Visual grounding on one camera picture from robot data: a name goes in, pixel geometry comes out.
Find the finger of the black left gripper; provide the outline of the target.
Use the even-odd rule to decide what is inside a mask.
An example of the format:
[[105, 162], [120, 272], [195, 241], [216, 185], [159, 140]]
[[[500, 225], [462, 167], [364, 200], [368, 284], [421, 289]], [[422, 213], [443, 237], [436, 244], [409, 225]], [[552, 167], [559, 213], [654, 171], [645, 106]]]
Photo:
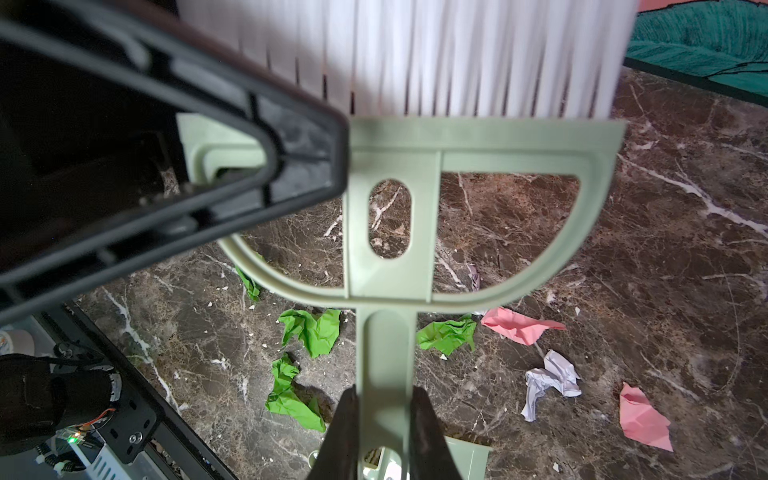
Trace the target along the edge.
[[345, 115], [245, 56], [264, 4], [1, 5], [1, 320], [339, 196]]

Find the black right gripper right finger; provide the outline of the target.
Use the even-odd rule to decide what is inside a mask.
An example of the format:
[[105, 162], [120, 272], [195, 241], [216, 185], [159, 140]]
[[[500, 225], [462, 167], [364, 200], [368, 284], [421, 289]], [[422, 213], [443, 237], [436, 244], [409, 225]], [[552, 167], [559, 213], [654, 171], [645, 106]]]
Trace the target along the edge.
[[429, 396], [418, 386], [410, 406], [409, 473], [415, 480], [461, 480]]

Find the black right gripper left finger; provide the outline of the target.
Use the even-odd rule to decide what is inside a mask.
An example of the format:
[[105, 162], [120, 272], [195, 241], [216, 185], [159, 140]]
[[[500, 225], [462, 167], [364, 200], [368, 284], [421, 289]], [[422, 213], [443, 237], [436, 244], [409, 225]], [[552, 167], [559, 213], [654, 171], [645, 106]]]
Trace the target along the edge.
[[360, 413], [356, 387], [346, 389], [337, 405], [307, 480], [355, 480], [360, 453]]

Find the light green plastic dustpan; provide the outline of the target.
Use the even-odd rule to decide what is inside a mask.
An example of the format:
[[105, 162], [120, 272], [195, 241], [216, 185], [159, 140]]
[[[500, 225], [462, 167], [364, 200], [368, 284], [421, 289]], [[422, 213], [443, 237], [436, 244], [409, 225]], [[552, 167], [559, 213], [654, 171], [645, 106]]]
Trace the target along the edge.
[[446, 437], [437, 449], [418, 451], [403, 466], [398, 454], [378, 447], [363, 461], [362, 479], [484, 479], [492, 448]]

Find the light green hand brush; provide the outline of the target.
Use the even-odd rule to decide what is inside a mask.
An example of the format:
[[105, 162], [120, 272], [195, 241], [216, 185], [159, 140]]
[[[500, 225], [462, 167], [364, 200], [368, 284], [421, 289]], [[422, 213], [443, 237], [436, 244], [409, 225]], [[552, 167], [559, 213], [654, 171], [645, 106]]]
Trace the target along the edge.
[[[595, 224], [624, 136], [610, 117], [635, 1], [230, 1], [264, 4], [276, 37], [238, 30], [239, 50], [350, 119], [344, 283], [312, 287], [267, 265], [239, 235], [221, 241], [285, 298], [356, 315], [358, 477], [394, 450], [409, 470], [416, 323], [470, 313], [546, 283]], [[474, 293], [433, 287], [446, 173], [571, 177], [579, 190], [533, 263]]]

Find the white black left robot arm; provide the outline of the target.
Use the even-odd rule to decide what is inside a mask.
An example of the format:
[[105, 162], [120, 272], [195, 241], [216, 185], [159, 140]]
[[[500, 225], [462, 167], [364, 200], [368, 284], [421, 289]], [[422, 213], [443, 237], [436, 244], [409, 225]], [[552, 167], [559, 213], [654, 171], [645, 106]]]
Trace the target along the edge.
[[73, 302], [346, 188], [344, 116], [191, 26], [201, 7], [1, 5], [1, 321], [57, 339], [1, 360], [3, 455], [77, 426], [125, 465], [163, 446], [233, 475]]

